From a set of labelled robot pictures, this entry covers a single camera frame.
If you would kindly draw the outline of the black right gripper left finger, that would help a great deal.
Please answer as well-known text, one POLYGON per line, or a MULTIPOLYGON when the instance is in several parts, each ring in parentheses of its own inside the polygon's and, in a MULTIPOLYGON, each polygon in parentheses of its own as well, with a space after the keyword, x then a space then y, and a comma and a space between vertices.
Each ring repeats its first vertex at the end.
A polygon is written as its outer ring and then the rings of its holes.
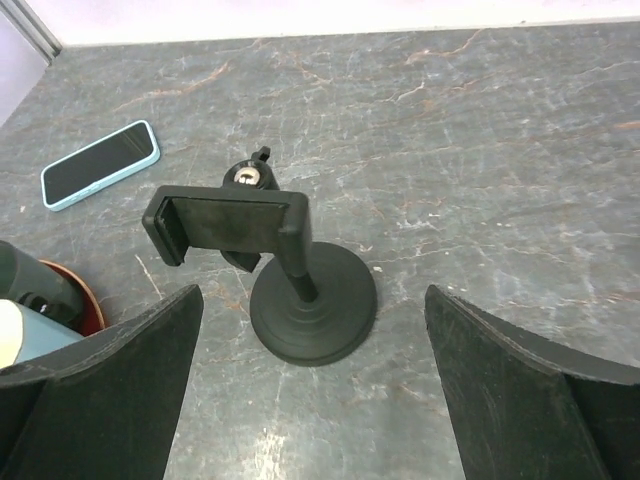
POLYGON ((1 371, 4 479, 161 479, 204 301, 188 285, 135 318, 1 371))

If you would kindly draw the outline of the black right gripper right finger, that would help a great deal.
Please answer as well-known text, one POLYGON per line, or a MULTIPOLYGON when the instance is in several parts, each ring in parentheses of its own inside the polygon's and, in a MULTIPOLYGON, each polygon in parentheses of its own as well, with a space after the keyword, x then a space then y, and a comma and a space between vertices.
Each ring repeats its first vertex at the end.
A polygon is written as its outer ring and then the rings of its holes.
POLYGON ((425 320, 468 479, 636 479, 639 370, 430 285, 425 320))

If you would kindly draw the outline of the black round-base phone stand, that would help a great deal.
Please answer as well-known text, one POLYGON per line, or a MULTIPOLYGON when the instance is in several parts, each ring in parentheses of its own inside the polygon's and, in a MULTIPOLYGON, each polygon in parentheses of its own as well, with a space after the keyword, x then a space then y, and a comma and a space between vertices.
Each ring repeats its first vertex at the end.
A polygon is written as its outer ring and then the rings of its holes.
POLYGON ((169 266, 196 248, 257 271, 250 320, 260 342, 287 363, 329 365, 367 339, 377 314, 375 281, 349 249, 313 240, 309 199, 279 187, 270 154, 263 146, 236 163, 218 188, 159 187, 142 224, 169 266))

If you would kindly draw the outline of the phone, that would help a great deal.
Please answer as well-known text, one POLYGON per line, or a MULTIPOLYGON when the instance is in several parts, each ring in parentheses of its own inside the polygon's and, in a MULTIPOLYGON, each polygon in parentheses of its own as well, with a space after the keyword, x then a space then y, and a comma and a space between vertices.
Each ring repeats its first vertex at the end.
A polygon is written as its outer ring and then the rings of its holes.
POLYGON ((40 174, 43 205, 66 209, 155 164, 161 156, 155 133, 138 120, 49 164, 40 174))

